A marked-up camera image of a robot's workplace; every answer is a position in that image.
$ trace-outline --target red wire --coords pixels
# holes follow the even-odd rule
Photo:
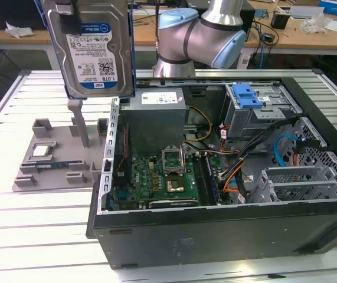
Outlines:
[[[120,170],[120,168],[122,166],[122,163],[125,160],[125,156],[126,156],[126,126],[123,126],[123,156],[122,156],[121,162],[119,164],[119,167],[115,171],[115,174]]]

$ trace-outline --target metal bracket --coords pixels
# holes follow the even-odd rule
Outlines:
[[[114,153],[116,146],[117,124],[119,120],[120,99],[114,97],[110,105],[107,138],[105,141],[102,175],[100,177],[99,199],[97,201],[97,214],[102,214],[102,197],[112,188],[114,168]]]

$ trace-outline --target paper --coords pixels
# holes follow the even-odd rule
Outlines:
[[[337,21],[332,20],[331,22],[325,25],[325,28],[331,31],[337,31]]]
[[[20,37],[29,37],[30,35],[34,35],[31,28],[18,28],[10,25],[9,23],[5,22],[7,28],[5,32],[7,34],[11,34],[13,37],[20,38]]]

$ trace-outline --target label sticker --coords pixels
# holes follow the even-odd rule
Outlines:
[[[178,103],[176,92],[142,93],[142,104],[173,104]]]
[[[270,101],[269,97],[261,96],[257,98],[259,101]]]
[[[242,196],[241,194],[238,195],[238,200],[240,201],[240,203],[246,203],[245,197]]]
[[[109,24],[83,23],[81,35],[67,34],[66,39],[82,87],[112,88],[117,84],[116,61],[108,49],[112,39]]]
[[[37,169],[42,169],[42,168],[51,168],[51,165],[36,165]]]

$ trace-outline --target wooden desk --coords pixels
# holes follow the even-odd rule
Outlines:
[[[276,4],[258,1],[249,1],[255,9],[267,9],[273,12]],[[278,2],[277,6],[290,6],[287,2]],[[326,14],[337,21],[337,16]],[[269,13],[269,19],[257,19],[263,24],[270,26],[272,13]],[[271,49],[271,53],[276,54],[319,54],[319,55],[337,55],[337,32],[327,31],[326,34],[305,34],[300,25],[302,20],[291,19],[287,22],[285,29],[276,29],[280,35],[279,42]],[[262,27],[263,32],[274,34],[269,28]],[[252,29],[248,41],[244,44],[238,68],[247,68],[244,62],[248,62],[251,54],[259,44],[259,35],[255,29]]]
[[[146,17],[147,12],[151,10],[140,10],[139,15],[134,18]],[[135,27],[135,49],[136,51],[154,51],[155,50],[155,17],[144,18],[141,20],[147,25],[138,25]],[[5,50],[44,50],[51,65],[52,70],[60,70],[60,66],[55,55],[48,31],[34,30],[34,35],[30,37],[15,38],[0,31],[0,48]]]
[[[274,11],[275,4],[250,1],[255,9],[267,9],[268,12]],[[279,2],[278,6],[289,6],[286,2]],[[153,10],[146,7],[145,10],[135,12],[135,19],[143,18],[147,13],[154,13]],[[256,19],[266,25],[270,25],[269,19]],[[337,20],[336,16],[327,15],[327,17]],[[136,51],[154,51],[155,50],[155,17],[144,18],[141,20],[143,25],[134,27],[135,50]],[[280,34],[280,41],[275,45],[271,53],[277,54],[329,54],[337,55],[337,32],[328,31],[327,34],[305,34],[300,25],[302,20],[289,19],[286,29],[277,30]],[[271,32],[263,27],[264,32]],[[5,31],[0,31],[0,48],[3,49],[21,49],[21,50],[45,50],[53,70],[59,70],[59,65],[55,56],[54,48],[51,45],[50,36],[47,31],[34,31],[35,35],[25,38],[14,38]],[[241,56],[238,62],[238,68],[247,68],[247,62],[254,49],[259,44],[257,31],[252,29],[248,41],[244,44]]]

